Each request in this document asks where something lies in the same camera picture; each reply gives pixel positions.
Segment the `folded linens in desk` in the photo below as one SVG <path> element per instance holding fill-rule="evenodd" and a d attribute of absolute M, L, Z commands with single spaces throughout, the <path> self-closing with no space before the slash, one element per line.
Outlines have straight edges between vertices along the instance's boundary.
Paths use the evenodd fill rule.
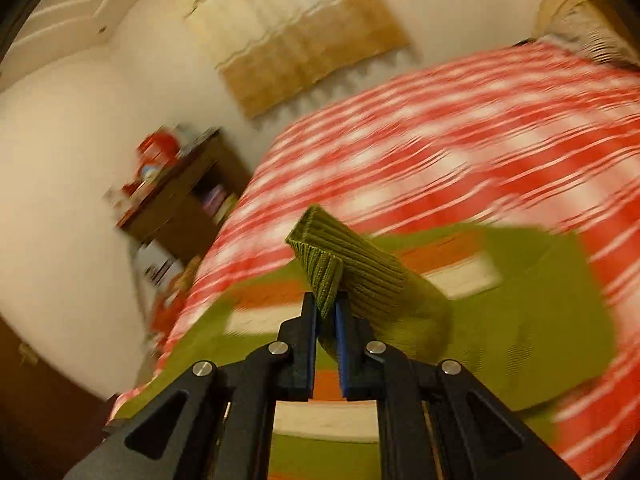
<path fill-rule="evenodd" d="M 218 184 L 204 198 L 203 209 L 213 222 L 221 224 L 237 202 L 235 193 L 228 192 L 222 184 Z"/>

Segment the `beige window curtain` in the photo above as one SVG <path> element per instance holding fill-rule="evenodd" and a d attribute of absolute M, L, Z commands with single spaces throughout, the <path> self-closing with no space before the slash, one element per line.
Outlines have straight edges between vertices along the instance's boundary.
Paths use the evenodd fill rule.
<path fill-rule="evenodd" d="M 408 47 L 385 0 L 170 0 L 248 119 Z"/>

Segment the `white cardboard box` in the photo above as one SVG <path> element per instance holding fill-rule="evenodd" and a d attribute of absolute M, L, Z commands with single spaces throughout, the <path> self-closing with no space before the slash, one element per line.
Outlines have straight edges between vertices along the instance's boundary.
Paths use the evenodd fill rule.
<path fill-rule="evenodd" d="M 142 244 L 134 254 L 136 270 L 158 290 L 166 290 L 171 282 L 184 271 L 175 258 L 156 240 Z"/>

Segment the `red bag on floor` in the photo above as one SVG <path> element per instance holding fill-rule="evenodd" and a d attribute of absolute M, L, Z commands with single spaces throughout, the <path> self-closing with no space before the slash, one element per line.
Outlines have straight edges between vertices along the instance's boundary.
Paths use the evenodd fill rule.
<path fill-rule="evenodd" d="M 168 338 L 186 305 L 189 290 L 190 285 L 183 278 L 176 278 L 168 289 L 156 295 L 149 322 L 152 336 L 159 340 Z"/>

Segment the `dark wooden door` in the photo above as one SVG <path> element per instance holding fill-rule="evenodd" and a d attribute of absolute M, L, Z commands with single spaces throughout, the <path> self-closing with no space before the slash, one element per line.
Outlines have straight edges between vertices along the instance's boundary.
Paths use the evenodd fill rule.
<path fill-rule="evenodd" d="M 1 324 L 1 477 L 62 479 L 103 440 L 116 398 L 78 386 Z"/>

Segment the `red white plaid bedsheet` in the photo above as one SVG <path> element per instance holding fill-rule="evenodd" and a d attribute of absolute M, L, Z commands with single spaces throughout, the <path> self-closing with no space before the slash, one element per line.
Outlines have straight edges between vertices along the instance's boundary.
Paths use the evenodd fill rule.
<path fill-rule="evenodd" d="M 398 77 L 286 128 L 209 249 L 153 378 L 230 286 L 293 259 L 319 206 L 359 234 L 471 223 L 570 233 L 610 312 L 606 371 L 564 394 L 552 448 L 603 479 L 639 429 L 639 76 L 543 42 Z"/>

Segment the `striped pillow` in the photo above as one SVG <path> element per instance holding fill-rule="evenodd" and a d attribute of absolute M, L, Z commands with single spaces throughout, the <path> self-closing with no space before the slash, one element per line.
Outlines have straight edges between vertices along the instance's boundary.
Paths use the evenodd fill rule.
<path fill-rule="evenodd" d="M 539 38 L 593 63 L 638 68 L 639 50 L 587 3 L 554 18 Z"/>

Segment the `green knitted sweater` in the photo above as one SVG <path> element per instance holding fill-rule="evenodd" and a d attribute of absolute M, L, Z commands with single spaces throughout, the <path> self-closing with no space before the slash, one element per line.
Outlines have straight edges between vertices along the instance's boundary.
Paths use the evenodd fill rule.
<path fill-rule="evenodd" d="M 346 292 L 352 312 L 410 359 L 459 361 L 548 444 L 562 396 L 615 356 L 610 312 L 573 234 L 458 223 L 370 237 L 311 206 L 286 241 L 293 259 L 219 295 L 118 417 L 196 361 L 239 362 L 272 341 L 305 292 L 322 316 Z"/>

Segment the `red gift bag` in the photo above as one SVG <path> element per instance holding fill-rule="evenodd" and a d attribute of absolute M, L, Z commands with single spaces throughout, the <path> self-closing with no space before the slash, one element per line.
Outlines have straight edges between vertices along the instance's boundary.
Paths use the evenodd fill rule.
<path fill-rule="evenodd" d="M 180 143 L 172 132 L 166 128 L 159 128 L 149 134 L 136 148 L 138 169 L 155 165 L 163 167 L 173 164 L 180 152 Z"/>

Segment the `dark wooden desk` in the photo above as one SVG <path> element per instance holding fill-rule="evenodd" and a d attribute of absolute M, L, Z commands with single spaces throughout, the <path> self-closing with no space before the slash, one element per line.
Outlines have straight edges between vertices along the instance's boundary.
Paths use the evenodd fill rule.
<path fill-rule="evenodd" d="M 209 129 L 196 148 L 160 173 L 141 203 L 117 221 L 117 227 L 138 243 L 155 240 L 183 263 L 203 257 L 221 229 L 204 208 L 208 192 L 221 185 L 241 196 L 250 172 L 224 130 Z"/>

